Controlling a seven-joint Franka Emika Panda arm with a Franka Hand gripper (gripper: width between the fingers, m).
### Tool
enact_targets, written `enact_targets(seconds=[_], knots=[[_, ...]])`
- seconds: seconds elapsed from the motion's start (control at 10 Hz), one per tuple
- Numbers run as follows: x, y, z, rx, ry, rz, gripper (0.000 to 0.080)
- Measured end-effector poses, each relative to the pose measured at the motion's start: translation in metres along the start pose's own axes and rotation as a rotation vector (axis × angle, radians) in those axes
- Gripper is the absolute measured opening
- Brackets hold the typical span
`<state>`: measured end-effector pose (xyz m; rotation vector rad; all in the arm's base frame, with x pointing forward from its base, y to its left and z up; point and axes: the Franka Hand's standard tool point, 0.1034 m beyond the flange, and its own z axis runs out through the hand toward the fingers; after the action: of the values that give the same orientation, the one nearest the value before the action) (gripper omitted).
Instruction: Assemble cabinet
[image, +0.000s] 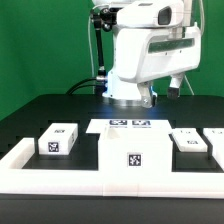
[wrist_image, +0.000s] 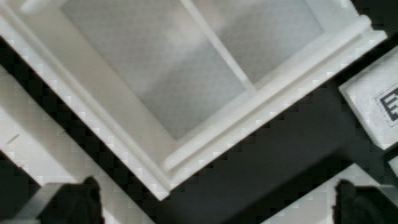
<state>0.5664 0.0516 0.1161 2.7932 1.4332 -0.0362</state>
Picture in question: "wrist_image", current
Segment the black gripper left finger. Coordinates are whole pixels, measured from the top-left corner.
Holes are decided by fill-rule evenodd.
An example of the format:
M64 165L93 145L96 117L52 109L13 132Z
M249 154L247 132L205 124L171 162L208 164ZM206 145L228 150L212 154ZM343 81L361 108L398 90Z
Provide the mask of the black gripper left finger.
M100 183L48 183L36 192L13 224L105 224Z

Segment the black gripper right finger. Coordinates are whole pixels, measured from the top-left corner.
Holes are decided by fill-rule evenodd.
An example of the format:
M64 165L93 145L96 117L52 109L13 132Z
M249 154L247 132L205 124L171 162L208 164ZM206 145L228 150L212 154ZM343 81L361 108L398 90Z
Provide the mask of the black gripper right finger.
M347 179L336 185L334 224L398 224L398 188L357 186Z

